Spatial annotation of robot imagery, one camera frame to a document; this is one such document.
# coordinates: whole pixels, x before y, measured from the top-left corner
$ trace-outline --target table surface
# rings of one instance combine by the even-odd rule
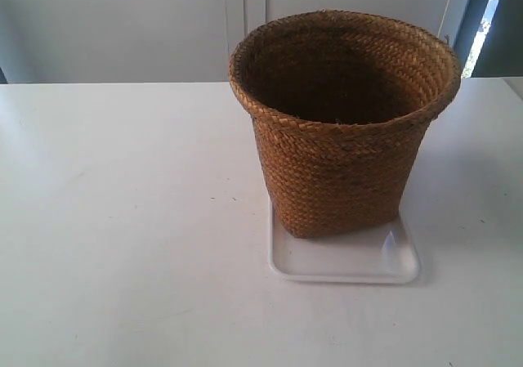
[[[0,87],[0,364],[521,367],[522,124],[463,81],[402,200],[418,279],[301,284],[228,84]]]

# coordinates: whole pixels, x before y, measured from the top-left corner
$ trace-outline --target plastic tray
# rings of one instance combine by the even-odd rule
[[[269,264],[287,280],[358,284],[406,284],[420,269],[401,216],[365,230],[296,239],[284,229],[272,206]]]

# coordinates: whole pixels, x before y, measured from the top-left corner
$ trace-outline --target basket rim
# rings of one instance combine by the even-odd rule
[[[246,90],[241,85],[240,66],[244,62],[244,57],[247,50],[252,46],[253,42],[265,34],[266,31],[273,29],[280,25],[290,25],[303,19],[314,19],[316,17],[331,20],[347,20],[350,18],[366,18],[372,21],[378,21],[380,25],[388,26],[389,28],[398,28],[409,30],[412,34],[419,36],[420,40],[431,43],[439,48],[439,55],[444,57],[446,63],[449,80],[438,96],[426,103],[423,107],[405,114],[397,118],[387,120],[380,123],[368,124],[341,124],[341,123],[326,123],[320,121],[311,121],[300,119],[291,114],[283,113],[277,109],[271,108],[268,105],[260,102],[251,92]],[[263,119],[267,123],[276,124],[278,129],[283,129],[287,133],[309,136],[311,133],[315,139],[319,137],[314,134],[320,133],[326,139],[351,139],[354,136],[383,134],[384,131],[396,132],[405,130],[413,125],[422,123],[430,123],[433,119],[446,108],[446,106],[453,100],[458,92],[461,84],[461,69],[460,62],[457,56],[452,51],[449,45],[439,40],[436,36],[429,33],[423,28],[408,24],[404,21],[395,20],[385,16],[379,16],[369,13],[341,11],[341,10],[320,10],[301,13],[294,16],[284,17],[278,20],[273,20],[253,30],[248,36],[238,44],[235,51],[230,57],[229,64],[229,80],[230,85],[236,98],[247,110],[254,119]]]

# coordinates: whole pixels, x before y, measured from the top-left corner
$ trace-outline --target woven basket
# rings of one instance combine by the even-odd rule
[[[296,237],[396,217],[423,135],[460,84],[458,59],[425,30],[344,11],[263,25],[229,74],[275,211]]]

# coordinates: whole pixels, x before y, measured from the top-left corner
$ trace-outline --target brown basket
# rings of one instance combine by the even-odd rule
[[[423,135],[460,84],[458,59],[425,30],[344,11],[254,30],[229,75],[275,211],[297,237],[397,216]]]

